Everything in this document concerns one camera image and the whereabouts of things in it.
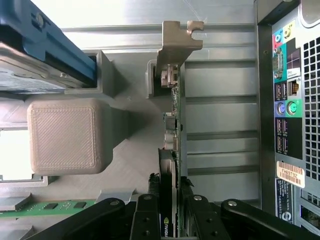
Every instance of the blue hard drive caddy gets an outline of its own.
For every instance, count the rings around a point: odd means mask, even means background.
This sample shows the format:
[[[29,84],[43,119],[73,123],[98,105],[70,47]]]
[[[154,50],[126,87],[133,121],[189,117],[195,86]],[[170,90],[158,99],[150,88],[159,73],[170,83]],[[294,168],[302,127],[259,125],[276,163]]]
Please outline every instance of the blue hard drive caddy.
[[[80,81],[81,88],[97,84],[95,61],[30,0],[0,0],[1,43],[66,73]]]

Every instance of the rear i/o panel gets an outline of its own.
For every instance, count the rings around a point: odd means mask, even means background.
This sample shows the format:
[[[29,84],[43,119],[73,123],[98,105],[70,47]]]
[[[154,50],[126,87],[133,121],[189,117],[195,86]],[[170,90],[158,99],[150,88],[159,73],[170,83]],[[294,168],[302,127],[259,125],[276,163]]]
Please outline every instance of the rear i/o panel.
[[[302,159],[301,50],[296,47],[296,20],[272,36],[275,152]]]
[[[306,2],[272,26],[275,212],[320,235],[320,17],[304,20]]]

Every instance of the green ps/2 port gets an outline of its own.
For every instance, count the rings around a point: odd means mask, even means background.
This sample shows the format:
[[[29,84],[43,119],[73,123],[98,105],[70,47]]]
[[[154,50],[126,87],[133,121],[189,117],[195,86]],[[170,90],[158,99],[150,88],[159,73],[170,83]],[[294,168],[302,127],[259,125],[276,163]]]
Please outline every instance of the green ps/2 port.
[[[294,101],[288,102],[286,111],[288,112],[288,114],[294,115],[297,111],[297,104]]]

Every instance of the ventilation grille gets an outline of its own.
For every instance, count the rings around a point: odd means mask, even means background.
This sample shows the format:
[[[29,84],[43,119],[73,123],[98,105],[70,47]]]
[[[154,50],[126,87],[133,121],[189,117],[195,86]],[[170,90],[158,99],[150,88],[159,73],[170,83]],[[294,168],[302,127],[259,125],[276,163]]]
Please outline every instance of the ventilation grille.
[[[318,206],[320,208],[320,198],[311,194],[310,192],[300,190],[301,198],[307,200],[308,202]]]
[[[305,173],[320,181],[320,37],[303,45]]]

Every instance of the screw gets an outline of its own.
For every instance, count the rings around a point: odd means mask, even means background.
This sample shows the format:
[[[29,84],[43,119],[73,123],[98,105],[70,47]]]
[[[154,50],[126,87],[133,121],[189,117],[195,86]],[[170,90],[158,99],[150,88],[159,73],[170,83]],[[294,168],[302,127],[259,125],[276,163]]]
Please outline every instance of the screw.
[[[216,236],[219,235],[219,232],[218,232],[218,231],[213,231],[213,232],[211,233],[211,235],[214,236],[214,237],[216,237]]]
[[[21,74],[19,74],[19,73],[14,73],[13,75],[16,76],[16,77],[19,77],[19,78],[32,79],[32,76],[31,76],[31,75],[27,75],[27,74],[24,74],[24,73],[21,73]]]
[[[60,74],[61,79],[66,79],[67,77],[68,77],[68,75],[63,72]]]
[[[115,206],[115,205],[118,205],[119,204],[119,201],[112,201],[112,202],[110,202],[110,205],[111,206]]]
[[[230,207],[235,207],[235,206],[237,206],[238,204],[237,204],[235,201],[228,201],[228,205],[229,205]]]
[[[44,18],[41,16],[40,13],[36,14],[36,20],[38,21],[39,27],[42,28],[45,25]]]
[[[149,236],[149,235],[150,235],[150,231],[147,230],[147,231],[143,232],[142,235],[145,236],[145,237],[146,237],[146,236]]]
[[[196,201],[201,201],[202,197],[201,196],[194,196],[193,199],[196,200]]]

